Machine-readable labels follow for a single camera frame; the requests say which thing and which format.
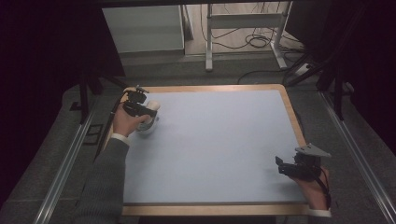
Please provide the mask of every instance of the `gray floor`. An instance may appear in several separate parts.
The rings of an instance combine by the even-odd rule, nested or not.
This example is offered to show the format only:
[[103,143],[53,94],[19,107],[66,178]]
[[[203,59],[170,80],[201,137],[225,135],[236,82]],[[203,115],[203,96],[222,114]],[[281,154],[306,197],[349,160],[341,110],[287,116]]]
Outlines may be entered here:
[[[138,59],[140,64],[122,59],[127,77],[121,78],[131,86],[172,85],[228,85],[246,72],[254,70],[276,70],[276,60],[271,53],[257,55],[217,55],[212,73],[205,72],[203,57],[165,58],[153,60],[150,57]],[[281,83],[284,73],[261,72],[244,77],[241,84]],[[294,110],[301,118],[304,137],[332,153],[331,159],[323,164],[331,172],[332,215],[334,223],[388,223],[379,206],[367,188],[345,142],[329,116],[327,108],[315,90],[317,77],[312,77],[293,88],[288,95]],[[106,87],[97,99],[92,124],[104,124],[109,112],[121,94],[121,89],[103,80]],[[28,170],[13,190],[0,212],[0,223],[32,223],[42,204],[49,186],[56,175],[66,150],[78,129],[79,112],[69,111],[71,104],[78,101],[78,88],[64,94],[63,107],[54,122],[42,147],[37,152]],[[347,97],[344,99],[346,124],[361,147],[366,160],[386,188],[391,199],[396,199],[396,179],[393,171],[396,159],[370,126],[362,119]],[[82,146],[70,176],[54,208],[49,223],[69,223],[89,172],[97,146]],[[123,217],[121,223],[136,223],[138,217]],[[305,223],[305,217],[290,217],[288,223]]]

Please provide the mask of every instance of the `metal frame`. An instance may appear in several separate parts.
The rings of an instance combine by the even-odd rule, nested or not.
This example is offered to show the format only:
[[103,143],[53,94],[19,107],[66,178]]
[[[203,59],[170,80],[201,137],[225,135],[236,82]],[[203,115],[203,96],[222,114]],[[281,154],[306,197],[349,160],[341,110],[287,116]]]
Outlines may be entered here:
[[49,187],[49,191],[41,204],[40,209],[38,210],[37,216],[35,217],[34,224],[41,223],[49,223],[52,213],[55,209],[56,203],[59,201],[59,197],[61,196],[62,190],[64,189],[64,184],[66,183],[67,177],[69,177],[70,171],[72,170],[73,164],[78,155],[79,149],[84,140],[85,134],[90,127],[93,114],[95,112],[95,108],[97,106],[97,102],[99,101],[99,97],[94,97],[93,102],[91,103],[91,113],[88,115],[85,123],[80,124],[78,127],[78,131],[73,139],[70,148],[67,150],[66,155],[64,156],[64,160],[59,167],[58,173],[52,181],[52,184]]
[[355,161],[359,171],[361,172],[361,176],[366,182],[367,187],[373,193],[373,196],[378,203],[378,206],[381,209],[385,219],[388,223],[396,223],[396,208],[392,202],[392,199],[387,194],[382,183],[376,177],[368,161],[364,158],[361,149],[355,142],[355,139],[349,132],[346,124],[340,120],[334,110],[332,110],[332,99],[329,97],[329,95],[323,92],[320,92],[319,95],[322,98],[323,104],[325,104],[337,131],[340,133],[341,137],[346,143],[346,147],[348,148],[352,159]]
[[287,65],[279,50],[279,42],[285,29],[286,20],[289,16],[290,2],[287,3],[282,13],[271,14],[236,14],[236,15],[213,15],[211,4],[207,5],[207,40],[206,40],[206,61],[207,72],[213,70],[213,50],[212,50],[212,29],[233,29],[233,28],[278,28],[274,41],[271,41],[271,49],[275,54],[280,69],[286,69]]

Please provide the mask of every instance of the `white cabinet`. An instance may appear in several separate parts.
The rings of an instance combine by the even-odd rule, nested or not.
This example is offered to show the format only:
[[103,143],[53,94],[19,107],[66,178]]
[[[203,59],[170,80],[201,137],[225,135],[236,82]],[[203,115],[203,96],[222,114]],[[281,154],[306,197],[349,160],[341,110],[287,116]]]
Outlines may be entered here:
[[180,6],[103,8],[118,53],[184,49]]

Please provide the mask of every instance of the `white desk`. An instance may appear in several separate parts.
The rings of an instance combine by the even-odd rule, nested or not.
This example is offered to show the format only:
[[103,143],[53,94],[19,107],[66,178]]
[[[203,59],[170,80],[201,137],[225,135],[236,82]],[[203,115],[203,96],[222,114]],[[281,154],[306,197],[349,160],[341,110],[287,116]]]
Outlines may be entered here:
[[130,136],[124,215],[305,214],[298,187],[275,164],[304,145],[282,86],[148,90],[181,93],[148,94],[162,102],[160,120],[152,135]]
[[207,40],[206,40],[206,71],[213,70],[213,53],[212,53],[212,29],[233,29],[233,28],[277,28],[274,41],[271,41],[271,49],[276,57],[280,69],[286,69],[288,66],[283,59],[279,49],[280,38],[285,29],[286,20],[289,16],[291,2],[281,13],[254,13],[254,14],[212,14],[211,4],[207,5]]

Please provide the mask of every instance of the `cable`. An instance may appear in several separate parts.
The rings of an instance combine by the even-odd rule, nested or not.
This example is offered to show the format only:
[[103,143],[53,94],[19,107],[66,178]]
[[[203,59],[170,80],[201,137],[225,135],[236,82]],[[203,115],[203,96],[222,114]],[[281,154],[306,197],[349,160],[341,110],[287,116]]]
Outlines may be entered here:
[[301,132],[303,133],[303,136],[305,136],[305,129],[304,129],[303,123],[301,122],[301,120],[302,120],[301,119],[301,115],[297,112],[297,110],[294,109],[293,106],[291,108],[293,109],[294,114],[296,115],[296,118],[297,118],[298,124],[300,126]]
[[256,6],[255,6],[253,9],[251,9],[251,12],[250,12],[250,13],[253,13],[254,9],[255,9],[258,5],[259,5],[259,3],[256,3]]
[[284,69],[284,70],[256,70],[256,71],[251,71],[251,72],[245,73],[245,74],[242,75],[240,78],[238,78],[238,80],[236,81],[236,85],[239,85],[241,79],[244,78],[244,77],[246,77],[246,76],[248,76],[248,75],[250,75],[250,74],[260,73],[260,72],[263,72],[263,73],[265,73],[265,72],[272,72],[272,73],[277,73],[277,72],[288,72],[288,71],[290,71],[291,69],[293,69],[293,68],[295,68],[296,66],[298,66],[299,64],[301,64],[301,63],[306,59],[307,56],[308,56],[307,54],[303,54],[303,56],[301,56],[301,57],[300,57],[290,68],[288,68],[288,69]]
[[276,13],[279,10],[280,2],[277,2],[277,8],[276,8]]
[[120,101],[124,95],[125,95],[125,93],[123,93],[121,97],[117,98],[116,103],[114,104],[113,108],[111,109],[110,116],[108,117],[106,127],[103,130],[103,135],[99,141],[98,148],[96,149],[96,154],[94,157],[95,160],[99,156],[99,154],[102,152],[102,150],[105,148],[105,141],[107,140],[108,132],[110,131],[111,125],[113,124],[114,115],[116,114],[117,108],[119,107]]
[[[261,10],[261,12],[263,12],[264,6],[265,6],[265,4],[262,4],[262,10]],[[207,39],[206,39],[206,37],[205,37],[204,26],[203,26],[203,21],[202,21],[202,5],[200,5],[200,19],[201,19],[201,32],[202,32],[202,36],[204,37],[204,40],[207,41]],[[228,33],[226,33],[226,34],[223,34],[223,35],[219,35],[219,36],[213,36],[213,35],[211,35],[211,36],[214,37],[214,38],[220,38],[220,37],[223,37],[223,36],[228,35],[228,34],[230,34],[230,33],[233,33],[233,32],[235,32],[235,31],[237,31],[237,30],[239,30],[239,29],[240,29],[240,28],[234,29],[234,30],[232,30],[232,31],[230,31],[230,32],[228,32]],[[212,44],[220,45],[220,46],[223,46],[224,48],[227,48],[227,49],[241,49],[241,48],[244,48],[244,47],[247,46],[247,45],[250,45],[251,47],[256,48],[256,49],[265,48],[266,46],[268,46],[268,45],[271,43],[272,38],[274,37],[274,31],[272,32],[271,37],[268,38],[268,37],[265,36],[265,35],[255,35],[254,32],[256,31],[256,29],[257,29],[257,28],[255,28],[255,29],[253,30],[253,33],[252,33],[251,35],[247,35],[247,36],[245,37],[245,42],[246,42],[245,45],[242,45],[242,46],[239,46],[239,47],[230,47],[230,46],[227,46],[227,45],[218,43],[218,42],[212,42]],[[253,42],[254,40],[263,41],[264,44],[261,45],[261,46],[252,44],[252,42]]]
[[231,13],[227,10],[227,7],[225,6],[225,3],[224,3],[224,9],[228,12],[228,14],[231,14]]
[[284,38],[287,38],[287,39],[289,39],[289,40],[292,40],[292,41],[295,41],[295,42],[299,42],[299,43],[301,43],[301,41],[300,41],[300,40],[293,39],[293,38],[287,37],[287,36],[285,36],[285,35],[282,35],[282,37],[284,37]]
[[327,186],[327,189],[329,189],[329,181],[328,181],[328,179],[327,179],[327,175],[326,175],[326,173],[324,172],[324,170],[320,167],[320,170],[323,172],[323,174],[324,174],[324,178],[325,178],[325,180],[326,180],[326,186]]

